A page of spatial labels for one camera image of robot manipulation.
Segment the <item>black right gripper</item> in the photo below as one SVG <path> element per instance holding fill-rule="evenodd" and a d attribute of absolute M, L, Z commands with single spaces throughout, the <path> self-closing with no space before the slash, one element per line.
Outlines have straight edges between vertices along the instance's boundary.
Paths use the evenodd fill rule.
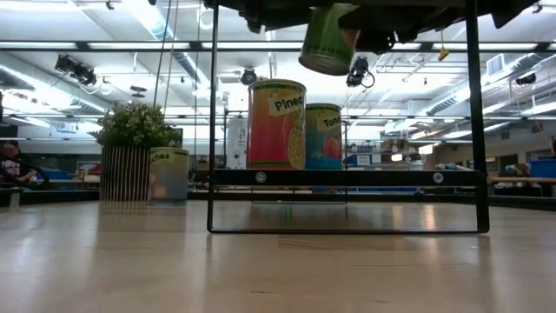
<path fill-rule="evenodd" d="M 343 16 L 338 25 L 345 30 L 362 31 L 362 49 L 384 54 L 396 43 L 412 42 L 421 32 L 436 29 L 422 12 L 379 10 L 367 17 Z"/>

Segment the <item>green labelled can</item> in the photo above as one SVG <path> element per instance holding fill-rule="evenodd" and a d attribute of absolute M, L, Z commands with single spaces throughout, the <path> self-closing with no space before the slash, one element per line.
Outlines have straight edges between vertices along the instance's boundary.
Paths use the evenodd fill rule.
<path fill-rule="evenodd" d="M 330 76 L 345 76 L 349 70 L 360 31 L 341 29 L 339 19 L 358 6 L 335 3 L 314 7 L 298 58 L 305 68 Z"/>

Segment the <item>teal-blue Tomato can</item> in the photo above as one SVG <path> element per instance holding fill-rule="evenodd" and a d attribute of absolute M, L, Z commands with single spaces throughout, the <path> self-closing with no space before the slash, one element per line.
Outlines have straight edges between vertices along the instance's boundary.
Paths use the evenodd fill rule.
<path fill-rule="evenodd" d="M 309 103 L 306 118 L 306 165 L 308 170 L 340 170 L 342 167 L 341 108 L 331 103 Z"/>

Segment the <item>orange-red Pineapple can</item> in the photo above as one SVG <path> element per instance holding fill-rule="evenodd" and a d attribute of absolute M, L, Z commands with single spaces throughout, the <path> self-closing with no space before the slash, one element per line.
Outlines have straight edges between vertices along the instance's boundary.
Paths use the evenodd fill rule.
<path fill-rule="evenodd" d="M 286 79 L 248 87 L 247 167 L 300 170 L 306 162 L 306 88 Z"/>

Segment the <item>yellow-green Peaches can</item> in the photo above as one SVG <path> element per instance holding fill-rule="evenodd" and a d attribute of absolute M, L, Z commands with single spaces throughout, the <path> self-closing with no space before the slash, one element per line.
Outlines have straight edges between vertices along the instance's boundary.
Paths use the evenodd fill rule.
<path fill-rule="evenodd" d="M 189 152 L 170 147 L 150 149 L 149 194 L 151 205 L 182 205 L 189 191 Z"/>

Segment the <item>black-framed wooden shelf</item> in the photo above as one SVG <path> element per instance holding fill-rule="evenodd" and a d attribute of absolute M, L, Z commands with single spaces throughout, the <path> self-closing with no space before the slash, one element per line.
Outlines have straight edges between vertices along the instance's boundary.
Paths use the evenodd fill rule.
<path fill-rule="evenodd" d="M 215 186 L 308 186 L 308 187 L 474 187 L 476 229 L 490 230 L 482 94 L 478 0 L 464 0 L 467 27 L 467 65 L 470 83 L 470 122 L 473 140 L 473 170 L 217 170 L 215 144 L 209 148 L 209 187 L 206 228 L 220 234 L 323 234 L 323 235 L 463 235 L 459 230 L 311 230 L 311 229 L 217 229 L 214 226 Z"/>

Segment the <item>yellow hanging connector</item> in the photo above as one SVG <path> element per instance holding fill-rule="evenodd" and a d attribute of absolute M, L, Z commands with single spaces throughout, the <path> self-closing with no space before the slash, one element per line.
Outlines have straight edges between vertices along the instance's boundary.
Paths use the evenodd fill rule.
<path fill-rule="evenodd" d="M 445 47 L 444 31 L 440 32 L 440 53 L 438 55 L 438 61 L 442 62 L 448 55 L 450 51 Z"/>

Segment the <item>ceiling air vent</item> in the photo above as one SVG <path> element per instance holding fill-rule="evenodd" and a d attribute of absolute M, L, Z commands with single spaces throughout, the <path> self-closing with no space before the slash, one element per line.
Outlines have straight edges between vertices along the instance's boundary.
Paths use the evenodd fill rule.
<path fill-rule="evenodd" d="M 490 77 L 499 75 L 506 68 L 505 55 L 500 53 L 486 61 L 486 73 Z"/>

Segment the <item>white cylindrical tank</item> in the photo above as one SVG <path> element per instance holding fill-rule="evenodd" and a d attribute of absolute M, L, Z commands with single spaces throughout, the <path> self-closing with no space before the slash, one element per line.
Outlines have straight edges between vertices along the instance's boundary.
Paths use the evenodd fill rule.
<path fill-rule="evenodd" d="M 226 167 L 232 170 L 246 168 L 248 120 L 235 117 L 227 127 Z"/>

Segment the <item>blue storage bin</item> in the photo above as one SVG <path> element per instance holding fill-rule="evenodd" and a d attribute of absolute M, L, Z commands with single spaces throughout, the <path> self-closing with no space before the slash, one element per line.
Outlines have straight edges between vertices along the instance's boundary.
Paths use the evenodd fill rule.
<path fill-rule="evenodd" d="M 530 162 L 531 177 L 556 178 L 556 158 Z"/>

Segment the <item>potted plant, striped pot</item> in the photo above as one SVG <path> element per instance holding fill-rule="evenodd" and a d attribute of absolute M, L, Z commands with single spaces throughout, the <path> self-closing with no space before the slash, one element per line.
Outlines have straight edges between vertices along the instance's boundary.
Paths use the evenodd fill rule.
<path fill-rule="evenodd" d="M 100 199 L 144 202 L 149 192 L 150 150 L 176 148 L 180 131 L 165 120 L 162 106 L 117 104 L 90 134 L 101 145 Z"/>

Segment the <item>person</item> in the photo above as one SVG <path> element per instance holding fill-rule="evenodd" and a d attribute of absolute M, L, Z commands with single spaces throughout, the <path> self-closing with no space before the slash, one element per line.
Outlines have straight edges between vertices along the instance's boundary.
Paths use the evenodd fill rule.
<path fill-rule="evenodd" d="M 19 142 L 17 140 L 9 140 L 3 145 L 3 152 L 8 156 L 26 163 L 29 161 L 27 155 L 22 153 Z M 28 183 L 35 175 L 36 171 L 30 166 L 20 164 L 11 160 L 1 162 L 1 167 L 18 181 Z"/>

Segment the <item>black aluminium rig frame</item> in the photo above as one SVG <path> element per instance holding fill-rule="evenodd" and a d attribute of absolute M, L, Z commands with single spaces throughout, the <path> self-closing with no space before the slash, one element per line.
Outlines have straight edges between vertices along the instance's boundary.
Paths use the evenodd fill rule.
<path fill-rule="evenodd" d="M 269 202 L 356 202 L 356 203 L 460 203 L 475 204 L 474 195 L 331 195 L 277 193 L 215 193 L 216 201 Z M 32 190 L 24 191 L 20 204 L 72 203 L 98 201 L 98 190 Z M 556 212 L 556 198 L 535 196 L 490 196 L 488 204 L 525 210 Z"/>

